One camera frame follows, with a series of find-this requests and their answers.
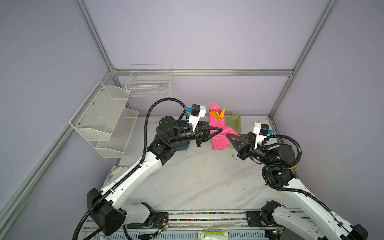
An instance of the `green plastic basket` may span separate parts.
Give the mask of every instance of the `green plastic basket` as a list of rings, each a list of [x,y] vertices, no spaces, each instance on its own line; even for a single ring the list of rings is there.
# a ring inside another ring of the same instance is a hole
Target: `green plastic basket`
[[[241,114],[232,113],[232,115],[225,115],[225,125],[235,130],[237,134],[240,134],[241,133]],[[228,147],[234,148],[232,143],[229,144]]]

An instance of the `white marble table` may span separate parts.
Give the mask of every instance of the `white marble table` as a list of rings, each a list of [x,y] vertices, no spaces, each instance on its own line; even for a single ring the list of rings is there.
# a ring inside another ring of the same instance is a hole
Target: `white marble table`
[[[161,117],[150,117],[148,144]],[[142,154],[145,117],[138,117],[121,166],[131,166]],[[269,124],[265,116],[242,116],[242,133],[253,131],[254,122]],[[281,192],[265,186],[263,165],[237,157],[235,149],[213,151],[209,142],[197,148],[192,141],[177,151],[129,197],[127,204],[147,202],[156,210],[259,209],[268,200],[298,208]]]

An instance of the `yellow object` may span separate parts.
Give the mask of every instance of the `yellow object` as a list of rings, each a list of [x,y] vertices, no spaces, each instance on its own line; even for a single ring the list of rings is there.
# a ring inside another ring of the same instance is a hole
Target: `yellow object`
[[[209,111],[209,113],[212,114],[212,116],[216,118],[218,121],[220,121],[220,119],[224,117],[224,112],[225,112],[225,108],[221,111],[220,114],[217,111],[217,109]]]

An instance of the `marble tabletop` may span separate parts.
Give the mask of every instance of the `marble tabletop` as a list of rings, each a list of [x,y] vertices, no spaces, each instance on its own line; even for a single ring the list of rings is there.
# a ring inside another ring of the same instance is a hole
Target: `marble tabletop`
[[[160,119],[149,118],[148,143]],[[144,120],[137,118],[121,166],[131,166],[141,157]],[[266,116],[242,116],[242,133],[253,131],[255,122],[269,124]],[[147,202],[156,210],[229,210],[259,209],[275,200],[287,208],[298,208],[281,192],[265,186],[262,167],[250,159],[239,159],[235,149],[214,151],[210,142],[197,148],[192,141],[187,150],[177,151],[138,186],[126,204]]]

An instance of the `pink napkin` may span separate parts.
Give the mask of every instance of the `pink napkin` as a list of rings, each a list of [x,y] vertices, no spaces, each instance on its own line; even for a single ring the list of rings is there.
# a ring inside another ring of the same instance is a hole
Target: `pink napkin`
[[[212,103],[209,107],[209,111],[217,110],[219,114],[221,113],[221,108],[216,104]],[[224,118],[217,120],[212,114],[209,113],[209,125],[213,127],[220,127],[223,131],[212,138],[212,149],[213,150],[223,150],[226,148],[231,142],[227,138],[227,133],[231,133],[234,135],[239,135],[235,130],[225,125]]]

